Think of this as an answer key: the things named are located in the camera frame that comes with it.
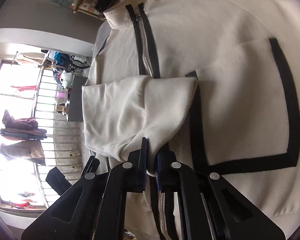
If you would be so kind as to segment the grey board panel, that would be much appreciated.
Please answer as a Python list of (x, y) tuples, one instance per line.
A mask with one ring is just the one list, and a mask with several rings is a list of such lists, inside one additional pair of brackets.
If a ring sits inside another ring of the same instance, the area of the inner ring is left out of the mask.
[(68, 121), (83, 122), (82, 110), (82, 87), (87, 81), (87, 77), (75, 76), (70, 93), (70, 101), (67, 106)]

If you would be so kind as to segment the cream zip jacket black trim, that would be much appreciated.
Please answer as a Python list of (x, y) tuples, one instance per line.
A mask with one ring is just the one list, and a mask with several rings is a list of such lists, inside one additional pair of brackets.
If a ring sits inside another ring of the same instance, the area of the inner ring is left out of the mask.
[(110, 166), (149, 143), (149, 185), (129, 193), (138, 239), (180, 238), (158, 192), (168, 148), (217, 173), (285, 234), (300, 229), (300, 0), (124, 0), (105, 11), (82, 89), (85, 146)]

